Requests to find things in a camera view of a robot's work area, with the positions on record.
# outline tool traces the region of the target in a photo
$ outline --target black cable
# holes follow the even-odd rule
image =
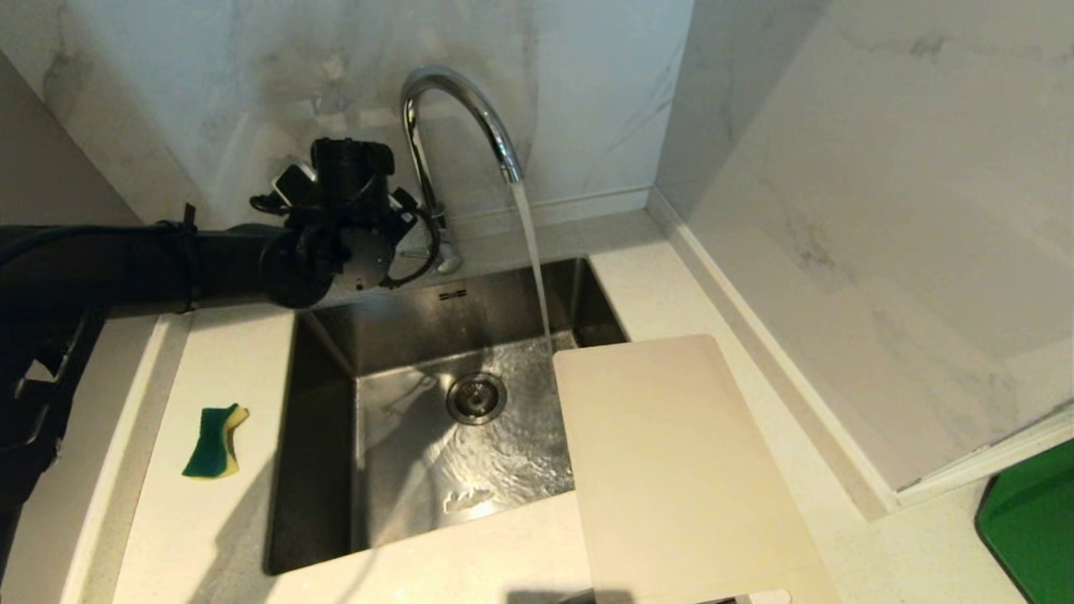
[[[403,278],[393,279],[392,277],[384,277],[384,281],[380,282],[381,287],[387,287],[388,289],[403,287],[404,285],[427,273],[429,270],[433,268],[433,263],[436,262],[437,257],[440,255],[440,229],[436,226],[436,221],[433,220],[433,217],[430,216],[424,210],[415,208],[411,210],[410,213],[421,218],[421,220],[425,222],[425,227],[429,229],[429,258],[425,259],[425,263],[422,264],[420,269]]]
[[[145,227],[99,227],[93,225],[76,225],[71,227],[47,227],[35,231],[0,248],[0,269],[12,260],[32,251],[43,245],[64,239],[82,235],[121,235],[121,234],[160,234],[176,232],[179,227],[171,222],[158,222]]]
[[[291,213],[291,206],[284,199],[284,196],[276,191],[268,195],[257,195],[250,198],[250,207],[265,214],[276,216],[287,216]]]

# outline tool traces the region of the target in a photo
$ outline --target water stream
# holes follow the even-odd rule
[[[545,299],[545,279],[540,275],[540,256],[537,254],[537,234],[534,232],[534,219],[529,215],[529,201],[526,199],[526,189],[522,183],[511,183],[511,192],[514,193],[514,203],[519,206],[519,216],[522,217],[522,230],[526,235],[526,248],[529,250],[529,263],[534,268],[534,279],[537,282],[537,299],[540,302],[540,318],[545,323],[545,343],[548,345],[549,355],[552,354],[552,329],[548,320],[548,301]]]

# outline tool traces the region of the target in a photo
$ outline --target stainless steel sink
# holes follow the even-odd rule
[[[585,259],[542,267],[555,349],[625,342]],[[270,574],[574,489],[528,268],[301,315]]]

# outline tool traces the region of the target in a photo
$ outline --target yellow sponge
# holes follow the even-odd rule
[[[238,472],[232,436],[235,428],[249,416],[250,411],[238,406],[238,403],[226,408],[203,408],[198,444],[183,475],[212,480]]]

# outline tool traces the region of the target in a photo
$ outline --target sink drain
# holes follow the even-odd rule
[[[488,423],[504,411],[507,389],[491,373],[464,375],[448,390],[448,413],[460,423],[480,426]]]

